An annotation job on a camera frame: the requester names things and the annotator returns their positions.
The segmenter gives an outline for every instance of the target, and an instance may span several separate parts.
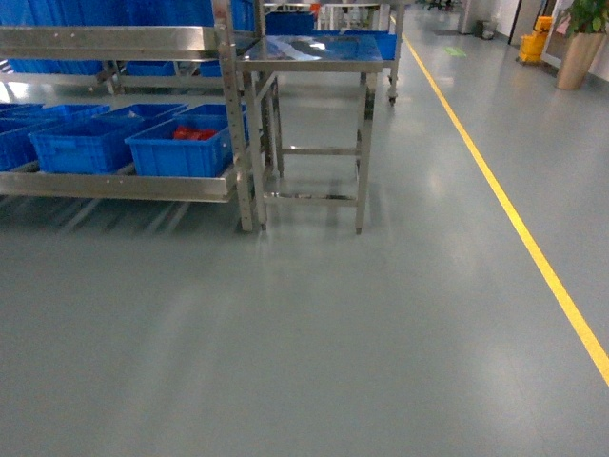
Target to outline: stainless steel table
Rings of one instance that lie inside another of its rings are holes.
[[[266,205],[309,204],[355,207],[357,233],[362,232],[365,200],[368,189],[368,168],[372,140],[372,121],[377,86],[377,74],[383,70],[383,59],[374,38],[369,36],[267,36],[238,60],[244,75],[250,151],[256,189],[257,213],[262,229],[266,228]],[[279,85],[275,72],[327,71],[360,74],[360,108],[355,147],[284,148]],[[284,194],[265,191],[265,178],[273,170],[270,148],[261,148],[258,132],[261,111],[269,111],[269,122],[274,131],[275,153],[280,178],[284,177],[284,155],[351,155],[356,157],[359,173],[357,195]]]

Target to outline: trash can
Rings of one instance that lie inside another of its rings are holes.
[[[482,40],[492,40],[497,30],[497,22],[484,21],[482,23]]]

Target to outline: shelf upright post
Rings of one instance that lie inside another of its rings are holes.
[[[253,230],[252,198],[249,184],[251,161],[247,156],[246,130],[241,108],[241,95],[237,77],[237,50],[230,0],[211,0],[214,28],[218,37],[218,58],[222,71],[228,127],[233,150],[233,163],[237,171],[237,198],[244,231]]]

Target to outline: table top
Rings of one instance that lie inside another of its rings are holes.
[[[376,73],[383,58],[372,36],[266,36],[241,57],[245,71]]]
[[[311,5],[311,4],[319,4],[319,5],[332,5],[338,3],[345,4],[356,4],[356,3],[374,3],[376,5],[412,5],[415,3],[415,0],[346,0],[344,2],[337,0],[272,0],[265,2],[265,5],[293,5],[293,6],[301,6],[301,5]]]

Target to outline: red object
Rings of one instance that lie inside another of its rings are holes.
[[[173,132],[174,140],[205,141],[218,133],[215,129],[193,129],[191,127],[178,126]]]

